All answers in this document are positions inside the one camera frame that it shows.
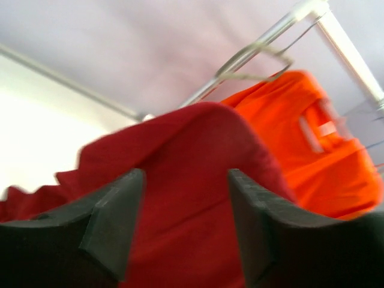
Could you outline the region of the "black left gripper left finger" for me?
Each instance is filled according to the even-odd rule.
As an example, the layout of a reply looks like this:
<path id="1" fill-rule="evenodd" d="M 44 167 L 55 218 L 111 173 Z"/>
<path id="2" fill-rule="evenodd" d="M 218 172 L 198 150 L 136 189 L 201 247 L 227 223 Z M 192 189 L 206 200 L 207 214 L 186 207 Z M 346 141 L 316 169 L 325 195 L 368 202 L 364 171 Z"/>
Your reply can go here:
<path id="1" fill-rule="evenodd" d="M 2 287 L 117 287 L 125 280 L 145 173 L 30 220 L 1 224 Z"/>

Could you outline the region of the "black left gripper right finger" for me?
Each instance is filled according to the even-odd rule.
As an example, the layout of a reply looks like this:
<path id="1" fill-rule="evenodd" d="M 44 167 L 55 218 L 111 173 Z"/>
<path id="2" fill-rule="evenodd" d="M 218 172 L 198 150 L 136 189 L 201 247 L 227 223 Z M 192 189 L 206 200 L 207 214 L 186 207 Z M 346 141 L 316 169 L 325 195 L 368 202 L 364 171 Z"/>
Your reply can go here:
<path id="1" fill-rule="evenodd" d="M 343 221 L 228 174 L 247 287 L 382 287 L 383 212 Z"/>

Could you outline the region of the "dark red t shirt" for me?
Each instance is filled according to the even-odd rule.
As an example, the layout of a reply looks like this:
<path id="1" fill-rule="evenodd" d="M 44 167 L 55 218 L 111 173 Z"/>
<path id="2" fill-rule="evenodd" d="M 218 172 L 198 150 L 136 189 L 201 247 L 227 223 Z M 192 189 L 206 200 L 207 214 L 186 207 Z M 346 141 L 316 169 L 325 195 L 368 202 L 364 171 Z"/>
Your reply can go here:
<path id="1" fill-rule="evenodd" d="M 35 218 L 140 169 L 145 189 L 125 280 L 117 287 L 244 287 L 227 173 L 239 169 L 292 200 L 277 161 L 233 110 L 200 103 L 86 146 L 57 185 L 10 187 L 1 224 Z"/>

